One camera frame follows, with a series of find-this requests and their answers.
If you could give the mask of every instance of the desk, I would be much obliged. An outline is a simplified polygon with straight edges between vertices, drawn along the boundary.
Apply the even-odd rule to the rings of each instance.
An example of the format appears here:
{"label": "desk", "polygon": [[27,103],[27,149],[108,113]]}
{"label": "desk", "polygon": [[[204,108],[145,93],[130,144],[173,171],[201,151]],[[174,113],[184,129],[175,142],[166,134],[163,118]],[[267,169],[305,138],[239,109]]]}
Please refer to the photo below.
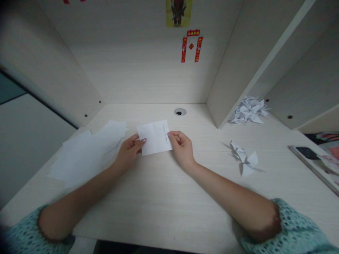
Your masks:
{"label": "desk", "polygon": [[[176,116],[176,108],[187,110]],[[108,120],[126,121],[127,137],[136,126],[167,119],[170,130],[191,138],[198,163],[268,198],[280,197],[313,219],[339,246],[339,199],[302,163],[288,145],[318,146],[273,116],[264,124],[226,124],[216,129],[205,104],[111,104],[84,128],[97,132]],[[231,156],[230,141],[258,154],[266,173],[242,178]],[[63,182],[48,178],[54,155],[1,211],[12,226],[35,208],[55,199]],[[182,171],[171,152],[139,156],[112,191],[74,229],[76,236],[198,253],[239,253],[232,218]]]}

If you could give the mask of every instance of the red chinese couplet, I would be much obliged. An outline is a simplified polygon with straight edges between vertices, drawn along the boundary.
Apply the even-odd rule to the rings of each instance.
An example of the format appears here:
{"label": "red chinese couplet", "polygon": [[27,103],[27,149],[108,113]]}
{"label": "red chinese couplet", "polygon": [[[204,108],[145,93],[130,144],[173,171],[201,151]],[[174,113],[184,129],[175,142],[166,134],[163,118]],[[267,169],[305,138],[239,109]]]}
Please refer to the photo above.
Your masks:
{"label": "red chinese couplet", "polygon": [[199,36],[200,35],[200,30],[188,30],[187,31],[187,36]]}
{"label": "red chinese couplet", "polygon": [[197,52],[195,53],[195,60],[194,60],[195,62],[199,62],[202,39],[203,39],[203,37],[198,38]]}
{"label": "red chinese couplet", "polygon": [[183,38],[183,48],[182,48],[182,53],[181,53],[181,62],[185,62],[186,46],[187,46],[187,37],[184,37]]}
{"label": "red chinese couplet", "polygon": [[68,0],[64,0],[64,4],[70,4],[70,2]]}

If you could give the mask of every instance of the sleeve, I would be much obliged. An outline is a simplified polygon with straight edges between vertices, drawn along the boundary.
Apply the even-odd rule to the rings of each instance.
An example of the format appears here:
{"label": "sleeve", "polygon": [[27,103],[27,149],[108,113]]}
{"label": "sleeve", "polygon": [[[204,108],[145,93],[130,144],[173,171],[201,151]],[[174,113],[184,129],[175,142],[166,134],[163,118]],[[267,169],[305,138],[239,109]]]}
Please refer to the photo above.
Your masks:
{"label": "sleeve", "polygon": [[281,232],[264,243],[256,244],[249,237],[241,239],[248,253],[339,253],[320,228],[282,199],[272,199],[279,206]]}
{"label": "sleeve", "polygon": [[45,207],[46,205],[39,207],[5,232],[8,253],[64,254],[70,251],[75,242],[74,236],[69,235],[63,241],[53,241],[40,230],[38,220]]}

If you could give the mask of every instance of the left hand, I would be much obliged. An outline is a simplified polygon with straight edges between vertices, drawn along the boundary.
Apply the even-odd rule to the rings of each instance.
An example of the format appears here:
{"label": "left hand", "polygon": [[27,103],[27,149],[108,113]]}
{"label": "left hand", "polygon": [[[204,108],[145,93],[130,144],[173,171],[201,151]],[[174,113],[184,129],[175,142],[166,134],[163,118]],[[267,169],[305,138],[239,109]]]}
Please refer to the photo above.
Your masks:
{"label": "left hand", "polygon": [[131,168],[137,157],[137,154],[141,153],[141,148],[146,143],[146,138],[143,140],[137,140],[138,138],[139,134],[134,134],[123,142],[118,156],[113,163],[115,167],[124,170],[129,170]]}

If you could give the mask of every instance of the hand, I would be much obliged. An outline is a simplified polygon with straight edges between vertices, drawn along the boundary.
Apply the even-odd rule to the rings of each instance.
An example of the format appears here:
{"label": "hand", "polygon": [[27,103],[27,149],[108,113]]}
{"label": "hand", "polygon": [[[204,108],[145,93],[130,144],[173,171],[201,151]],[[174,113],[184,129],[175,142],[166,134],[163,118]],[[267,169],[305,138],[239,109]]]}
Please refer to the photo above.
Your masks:
{"label": "hand", "polygon": [[179,165],[184,170],[193,166],[196,161],[193,157],[192,141],[180,131],[171,131],[168,133],[168,137],[173,146],[174,157]]}
{"label": "hand", "polygon": [[113,163],[114,167],[118,169],[128,170],[133,165],[137,154],[141,153],[142,146],[146,143],[146,138],[137,140],[138,134],[134,134],[129,139],[125,140],[120,147],[118,156]]}

